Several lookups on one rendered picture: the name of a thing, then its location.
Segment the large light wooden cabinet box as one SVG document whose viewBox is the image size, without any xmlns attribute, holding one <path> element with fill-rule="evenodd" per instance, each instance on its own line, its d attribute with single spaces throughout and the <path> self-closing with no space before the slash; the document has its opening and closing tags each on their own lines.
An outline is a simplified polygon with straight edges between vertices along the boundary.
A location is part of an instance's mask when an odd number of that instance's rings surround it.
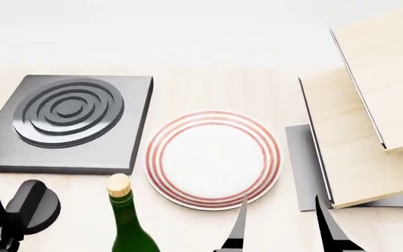
<svg viewBox="0 0 403 252">
<path fill-rule="evenodd" d="M 403 6 L 330 33 L 385 150 L 403 151 Z"/>
</svg>

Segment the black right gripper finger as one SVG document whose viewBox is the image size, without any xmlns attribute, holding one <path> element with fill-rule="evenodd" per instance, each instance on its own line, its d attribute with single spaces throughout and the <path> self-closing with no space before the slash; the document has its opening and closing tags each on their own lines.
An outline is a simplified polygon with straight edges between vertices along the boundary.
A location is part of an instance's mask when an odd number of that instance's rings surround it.
<svg viewBox="0 0 403 252">
<path fill-rule="evenodd" d="M 355 252 L 357 244 L 351 241 L 338 226 L 332 214 L 318 196 L 315 198 L 316 218 L 324 252 Z"/>
<path fill-rule="evenodd" d="M 244 233 L 246 228 L 246 216 L 248 209 L 248 195 L 243 197 L 239 214 L 236 222 L 229 234 L 229 237 L 223 243 L 220 249 L 213 252 L 243 252 Z"/>
</svg>

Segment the grey cabinet base panel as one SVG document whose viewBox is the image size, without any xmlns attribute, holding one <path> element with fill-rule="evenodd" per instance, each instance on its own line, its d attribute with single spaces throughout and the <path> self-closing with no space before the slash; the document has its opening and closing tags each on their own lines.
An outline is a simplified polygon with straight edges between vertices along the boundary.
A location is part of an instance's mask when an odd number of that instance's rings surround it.
<svg viewBox="0 0 403 252">
<path fill-rule="evenodd" d="M 315 209 L 315 196 L 319 196 L 321 200 L 325 201 L 326 207 L 331 209 L 332 205 L 327 198 L 309 125 L 286 127 L 285 133 L 299 210 L 313 211 Z M 403 195 L 359 204 L 356 207 L 403 207 Z"/>
</svg>

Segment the round black ringed burner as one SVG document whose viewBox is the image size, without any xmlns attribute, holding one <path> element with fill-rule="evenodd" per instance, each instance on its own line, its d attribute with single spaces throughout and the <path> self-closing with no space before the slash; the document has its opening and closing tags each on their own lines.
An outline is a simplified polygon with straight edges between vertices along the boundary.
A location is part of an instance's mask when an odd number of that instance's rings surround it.
<svg viewBox="0 0 403 252">
<path fill-rule="evenodd" d="M 68 148 L 102 136 L 120 121 L 120 91 L 96 78 L 55 81 L 26 96 L 13 113 L 21 140 L 41 148 Z"/>
</svg>

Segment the green wine bottle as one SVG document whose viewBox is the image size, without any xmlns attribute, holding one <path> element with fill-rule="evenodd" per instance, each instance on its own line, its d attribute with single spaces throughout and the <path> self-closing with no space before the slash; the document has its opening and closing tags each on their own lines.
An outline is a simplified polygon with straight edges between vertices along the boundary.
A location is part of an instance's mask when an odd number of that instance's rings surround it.
<svg viewBox="0 0 403 252">
<path fill-rule="evenodd" d="M 106 188 L 116 226 L 111 252 L 160 252 L 152 237 L 141 227 L 129 176 L 110 176 Z"/>
</svg>

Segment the white plate with red rings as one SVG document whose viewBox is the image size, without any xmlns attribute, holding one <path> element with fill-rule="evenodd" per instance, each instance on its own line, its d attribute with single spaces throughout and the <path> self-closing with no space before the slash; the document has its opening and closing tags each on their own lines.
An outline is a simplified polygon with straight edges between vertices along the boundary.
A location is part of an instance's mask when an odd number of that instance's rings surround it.
<svg viewBox="0 0 403 252">
<path fill-rule="evenodd" d="M 283 157 L 257 121 L 226 111 L 202 111 L 170 121 L 151 138 L 145 175 L 163 197 L 206 211 L 253 202 L 277 182 Z"/>
</svg>

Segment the dark grey flat stove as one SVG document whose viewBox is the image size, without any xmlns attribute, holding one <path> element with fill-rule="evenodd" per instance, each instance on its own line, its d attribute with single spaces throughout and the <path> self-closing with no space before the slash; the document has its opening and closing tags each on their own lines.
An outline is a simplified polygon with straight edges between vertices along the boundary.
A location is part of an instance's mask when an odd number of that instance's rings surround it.
<svg viewBox="0 0 403 252">
<path fill-rule="evenodd" d="M 41 148 L 21 140 L 12 124 L 17 105 L 34 90 L 71 78 L 96 78 L 117 88 L 125 103 L 120 121 L 95 140 L 68 148 Z M 131 174 L 153 88 L 150 76 L 25 76 L 0 110 L 0 172 Z"/>
</svg>

